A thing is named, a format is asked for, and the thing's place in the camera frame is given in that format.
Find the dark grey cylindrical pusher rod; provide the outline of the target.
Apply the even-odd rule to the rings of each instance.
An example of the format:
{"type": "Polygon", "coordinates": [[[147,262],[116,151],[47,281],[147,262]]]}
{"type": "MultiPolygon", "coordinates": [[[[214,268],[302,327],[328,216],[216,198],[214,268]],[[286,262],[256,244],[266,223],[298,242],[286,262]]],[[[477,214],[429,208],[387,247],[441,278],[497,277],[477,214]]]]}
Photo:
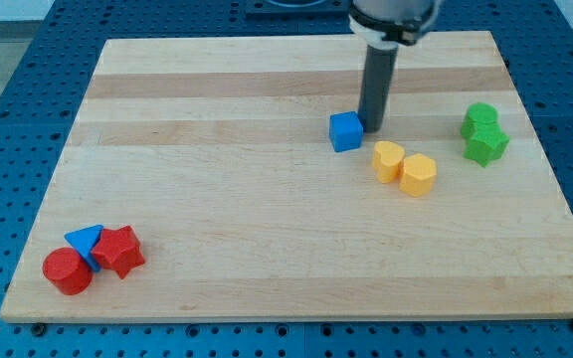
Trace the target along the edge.
{"type": "Polygon", "coordinates": [[[383,122],[398,49],[368,46],[362,73],[357,115],[366,133],[377,132],[383,122]]]}

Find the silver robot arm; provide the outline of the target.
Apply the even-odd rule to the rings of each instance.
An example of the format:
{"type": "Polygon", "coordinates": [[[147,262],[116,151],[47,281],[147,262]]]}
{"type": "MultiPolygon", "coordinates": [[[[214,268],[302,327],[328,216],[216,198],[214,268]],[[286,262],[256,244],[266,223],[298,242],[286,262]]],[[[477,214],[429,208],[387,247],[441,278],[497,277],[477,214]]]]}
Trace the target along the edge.
{"type": "Polygon", "coordinates": [[[365,132],[382,126],[399,48],[416,45],[432,31],[442,4],[442,0],[351,2],[349,27],[367,45],[357,111],[365,132]]]}

